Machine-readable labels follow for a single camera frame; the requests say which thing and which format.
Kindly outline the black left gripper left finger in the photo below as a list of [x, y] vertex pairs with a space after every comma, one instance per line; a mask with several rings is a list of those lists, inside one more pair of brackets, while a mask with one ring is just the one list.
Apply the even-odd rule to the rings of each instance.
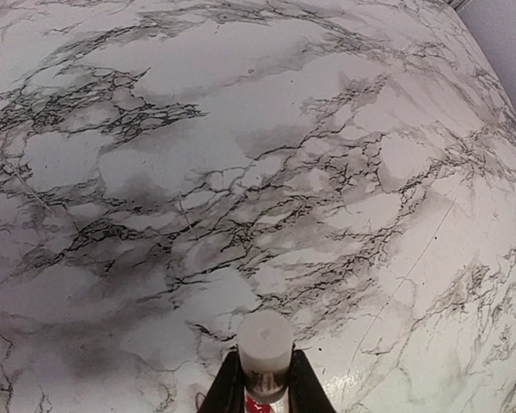
[[244, 413], [243, 370], [236, 350], [225, 357], [198, 413]]

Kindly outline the white nail polish brush cap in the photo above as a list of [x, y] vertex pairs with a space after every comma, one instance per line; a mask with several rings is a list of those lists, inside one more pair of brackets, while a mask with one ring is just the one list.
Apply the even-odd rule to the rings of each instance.
[[279, 313], [246, 316], [236, 331], [247, 412], [287, 412], [294, 329]]

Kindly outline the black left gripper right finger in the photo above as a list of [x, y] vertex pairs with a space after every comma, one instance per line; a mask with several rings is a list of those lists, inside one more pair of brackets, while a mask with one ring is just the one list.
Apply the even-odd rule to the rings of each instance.
[[288, 372], [290, 413], [335, 413], [335, 409], [317, 378], [305, 352], [292, 351]]

